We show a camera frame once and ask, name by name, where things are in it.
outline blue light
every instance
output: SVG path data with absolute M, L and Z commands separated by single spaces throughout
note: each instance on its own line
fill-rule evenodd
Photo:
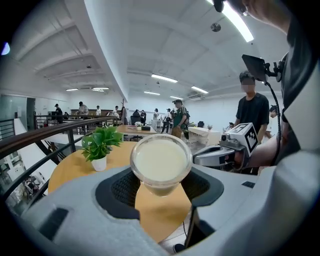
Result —
M 1 52 L 1 55 L 7 55 L 10 52 L 10 46 L 9 44 L 6 42 L 4 44 L 3 50 Z

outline green shirt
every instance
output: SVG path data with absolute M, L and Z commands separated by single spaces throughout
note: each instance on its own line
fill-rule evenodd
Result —
M 180 124 L 182 117 L 184 115 L 187 115 L 187 109 L 184 106 L 182 106 L 176 112 L 176 116 L 173 119 L 173 127 L 176 127 L 178 126 L 178 124 Z M 184 128 L 185 128 L 185 124 L 181 124 L 181 129 L 184 129 Z

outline white liquid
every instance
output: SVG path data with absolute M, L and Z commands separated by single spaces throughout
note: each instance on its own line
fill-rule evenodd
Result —
M 187 157 L 173 141 L 155 139 L 140 146 L 134 163 L 146 178 L 164 182 L 174 179 L 186 169 Z

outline white pot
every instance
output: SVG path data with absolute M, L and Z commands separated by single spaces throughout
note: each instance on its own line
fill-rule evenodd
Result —
M 107 156 L 104 158 L 92 160 L 92 166 L 97 172 L 102 172 L 107 168 Z

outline black hair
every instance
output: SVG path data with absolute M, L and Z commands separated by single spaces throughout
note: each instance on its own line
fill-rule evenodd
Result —
M 253 81 L 255 81 L 254 76 L 253 76 L 248 70 L 243 71 L 243 72 L 240 73 L 240 75 L 239 75 L 240 83 L 242 83 L 243 80 L 245 80 L 245 79 L 247 79 L 247 78 L 250 78 L 250 79 L 252 79 Z
M 273 112 L 273 111 L 275 111 L 278 114 L 276 105 L 271 105 L 269 112 Z

